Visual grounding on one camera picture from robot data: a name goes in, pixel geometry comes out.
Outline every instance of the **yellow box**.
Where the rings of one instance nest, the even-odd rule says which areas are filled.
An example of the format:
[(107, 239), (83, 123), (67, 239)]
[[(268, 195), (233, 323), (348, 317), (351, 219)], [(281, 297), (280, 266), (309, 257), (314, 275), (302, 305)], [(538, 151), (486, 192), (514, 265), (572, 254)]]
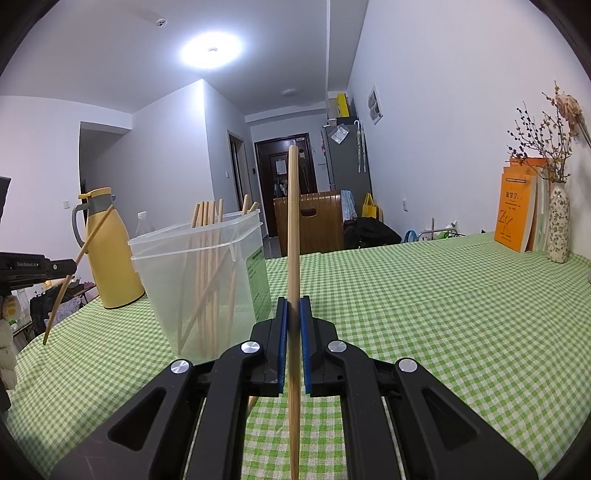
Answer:
[(349, 106), (347, 105), (347, 96), (344, 93), (339, 93), (336, 96), (336, 106), (339, 117), (349, 116)]

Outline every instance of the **yellow bag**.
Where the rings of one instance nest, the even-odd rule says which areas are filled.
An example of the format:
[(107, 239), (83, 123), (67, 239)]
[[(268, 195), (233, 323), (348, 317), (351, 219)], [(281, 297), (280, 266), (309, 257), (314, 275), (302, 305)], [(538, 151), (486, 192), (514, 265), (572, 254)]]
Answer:
[(383, 215), (382, 210), (374, 203), (374, 199), (371, 193), (365, 195), (365, 201), (363, 202), (362, 217), (371, 217), (382, 221)]

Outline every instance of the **green label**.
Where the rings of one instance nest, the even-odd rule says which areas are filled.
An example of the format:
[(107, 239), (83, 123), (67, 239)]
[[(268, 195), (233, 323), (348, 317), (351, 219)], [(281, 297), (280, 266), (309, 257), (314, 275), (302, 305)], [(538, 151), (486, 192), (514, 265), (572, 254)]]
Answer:
[(271, 291), (267, 278), (267, 266), (262, 247), (254, 252), (246, 261), (248, 283), (251, 286), (252, 306), (257, 322), (267, 320), (271, 311)]

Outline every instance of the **door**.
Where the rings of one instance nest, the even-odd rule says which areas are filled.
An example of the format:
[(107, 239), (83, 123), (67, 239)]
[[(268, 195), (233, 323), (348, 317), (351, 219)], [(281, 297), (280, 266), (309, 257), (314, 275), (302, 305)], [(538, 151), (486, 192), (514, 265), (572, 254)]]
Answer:
[(317, 193), (316, 174), (308, 134), (274, 138), (255, 143), (263, 208), (270, 237), (277, 236), (273, 199), (287, 197), (289, 189), (287, 183), (288, 152), (292, 145), (298, 147), (300, 194)]

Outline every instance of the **bamboo stick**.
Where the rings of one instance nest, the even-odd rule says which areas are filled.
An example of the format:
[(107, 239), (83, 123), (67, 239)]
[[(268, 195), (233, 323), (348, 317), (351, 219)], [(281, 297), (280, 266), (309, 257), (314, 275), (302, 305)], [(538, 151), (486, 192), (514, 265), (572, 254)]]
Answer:
[[(78, 266), (80, 264), (80, 261), (82, 260), (82, 257), (84, 257), (84, 254), (86, 252), (86, 249), (88, 249), (88, 245), (90, 244), (92, 239), (96, 236), (100, 227), (103, 226), (103, 223), (105, 223), (105, 221), (107, 220), (107, 218), (109, 217), (109, 215), (111, 214), (111, 212), (113, 210), (115, 210), (115, 205), (111, 205), (109, 208), (107, 208), (107, 211), (103, 215), (103, 218), (101, 218), (99, 220), (99, 222), (96, 224), (94, 229), (90, 232), (90, 235), (88, 236), (88, 238), (86, 238), (86, 242), (84, 242), (84, 245), (82, 245), (82, 248), (78, 252), (78, 255), (76, 255), (76, 259), (74, 260), (74, 262), (76, 263), (76, 266)], [(47, 344), (47, 339), (49, 338), (49, 332), (51, 332), (51, 327), (53, 326), (53, 321), (56, 319), (57, 308), (60, 306), (61, 300), (64, 298), (64, 295), (66, 293), (66, 290), (68, 289), (68, 285), (70, 284), (70, 280), (72, 280), (72, 277), (73, 277), (73, 275), (68, 275), (66, 277), (66, 279), (64, 280), (64, 283), (61, 284), (60, 291), (57, 293), (56, 300), (53, 303), (53, 308), (51, 309), (51, 315), (49, 317), (49, 322), (47, 322), (47, 328), (45, 330), (45, 335), (43, 336), (43, 345)]]
[(251, 202), (251, 197), (249, 194), (244, 196), (244, 201), (242, 202), (242, 214), (246, 215), (248, 213), (248, 204)]
[[(205, 225), (205, 222), (207, 221), (207, 208), (209, 207), (208, 202), (201, 202), (201, 214), (197, 220), (197, 226), (198, 227), (202, 227), (203, 225)], [(202, 294), (202, 289), (203, 287), (206, 285), (205, 283), (205, 277), (203, 274), (203, 250), (201, 250), (201, 248), (203, 247), (203, 234), (200, 233), (199, 234), (199, 244), (197, 246), (197, 252), (196, 252), (196, 260), (197, 260), (197, 284), (196, 284), (196, 288), (195, 288), (195, 298), (199, 298), (199, 296)], [(205, 334), (205, 328), (204, 328), (204, 323), (203, 323), (203, 319), (200, 318), (199, 319), (199, 325), (197, 330), (199, 331), (198, 337), (197, 337), (197, 342), (199, 344), (199, 350), (200, 351), (204, 351), (205, 349), (205, 338), (204, 338), (204, 334)], [(187, 327), (187, 332), (191, 331), (191, 327), (193, 326), (193, 324), (190, 324)], [(182, 344), (184, 346), (185, 342), (187, 341), (187, 336), (185, 337), (183, 335), (183, 339), (182, 339)]]
[(197, 226), (197, 219), (199, 218), (199, 212), (201, 211), (201, 204), (195, 204), (195, 210), (193, 211), (193, 219), (191, 220), (191, 228), (195, 228)]
[(301, 346), (300, 346), (300, 185), (298, 149), (289, 150), (287, 192), (288, 406), (291, 480), (300, 477)]
[(250, 414), (252, 409), (255, 407), (257, 400), (258, 400), (258, 397), (249, 397), (248, 398), (248, 414)]
[[(242, 204), (243, 215), (248, 213), (249, 199), (250, 199), (250, 196), (248, 194), (246, 194), (244, 196), (244, 203)], [(183, 338), (181, 340), (181, 344), (183, 346), (186, 343), (187, 338), (189, 337), (189, 334), (191, 333), (191, 329), (193, 328), (196, 320), (201, 315), (202, 310), (204, 309), (204, 305), (205, 305), (204, 301), (205, 301), (206, 297), (209, 295), (209, 293), (211, 292), (211, 290), (213, 288), (213, 283), (217, 279), (217, 277), (220, 273), (221, 267), (222, 267), (223, 263), (225, 262), (226, 257), (229, 254), (230, 254), (230, 249), (227, 249), (224, 252), (224, 254), (222, 255), (222, 259), (218, 262), (215, 272), (209, 278), (208, 281), (204, 277), (202, 277), (201, 289), (198, 290), (198, 292), (197, 292), (197, 298), (199, 298), (199, 301), (197, 302), (197, 307), (195, 309), (195, 312), (193, 313), (193, 315), (189, 319), (189, 326), (187, 327), (187, 330), (185, 330), (185, 333), (183, 334)], [(232, 294), (232, 280), (230, 279), (230, 299), (233, 299), (235, 297), (235, 291), (236, 291), (236, 280), (234, 281), (234, 288), (233, 288), (234, 294)], [(233, 308), (231, 308), (231, 309), (229, 308), (229, 312), (232, 312), (232, 315), (233, 315)]]
[[(191, 218), (191, 228), (195, 228), (197, 226), (197, 221), (199, 220), (199, 213), (201, 212), (201, 203), (195, 204), (195, 209), (193, 210), (193, 217)], [(189, 250), (194, 248), (193, 245), (194, 239), (191, 238), (189, 242)], [(180, 311), (178, 314), (178, 328), (177, 328), (177, 349), (178, 354), (181, 355), (181, 339), (183, 338), (183, 319), (184, 319), (184, 291), (185, 291), (185, 283), (187, 281), (187, 263), (189, 260), (189, 254), (187, 254), (187, 258), (185, 259), (184, 265), (184, 273), (183, 273), (183, 287), (181, 288), (181, 298), (180, 298)]]
[[(209, 202), (209, 210), (208, 210), (208, 217), (207, 217), (207, 224), (208, 225), (213, 225), (215, 223), (215, 219), (216, 219), (216, 202)], [(207, 247), (211, 247), (213, 245), (213, 231), (209, 231), (207, 232)], [(212, 277), (212, 274), (214, 272), (214, 252), (211, 248), (207, 248), (206, 249), (206, 258), (207, 258), (207, 279), (209, 281), (209, 279)], [(209, 350), (209, 356), (215, 357), (215, 347), (214, 347), (214, 341), (215, 341), (215, 326), (213, 324), (213, 310), (214, 310), (215, 306), (213, 304), (213, 295), (210, 295), (208, 300), (207, 300), (207, 307), (206, 307), (206, 316), (205, 316), (205, 322), (206, 322), (206, 329), (207, 329), (207, 349)]]
[[(223, 199), (219, 200), (218, 206), (217, 206), (217, 222), (216, 223), (222, 223), (223, 222)], [(215, 244), (219, 245), (220, 244), (220, 239), (221, 239), (221, 231), (218, 228), (216, 230), (216, 235), (215, 235)], [(216, 248), (215, 250), (215, 257), (214, 257), (214, 262), (216, 265), (220, 264), (220, 252), (219, 252), (219, 248)], [(219, 345), (219, 318), (220, 318), (220, 297), (219, 297), (219, 287), (220, 287), (220, 283), (219, 280), (216, 280), (216, 288), (213, 290), (213, 325), (214, 325), (214, 329), (213, 329), (213, 337), (214, 337), (214, 341), (213, 341), (213, 347), (214, 350), (216, 351), (216, 356), (220, 353), (220, 350), (225, 350), (226, 347), (224, 346), (224, 348), (220, 348)]]
[[(248, 203), (250, 197), (248, 194), (244, 196), (242, 202), (242, 214), (246, 215), (249, 212)], [(232, 331), (232, 325), (234, 324), (234, 308), (236, 307), (236, 277), (238, 272), (236, 271), (236, 265), (232, 265), (232, 274), (230, 276), (230, 293), (228, 295), (228, 323), (226, 325), (226, 332), (228, 337), (228, 343), (230, 343), (230, 332)]]

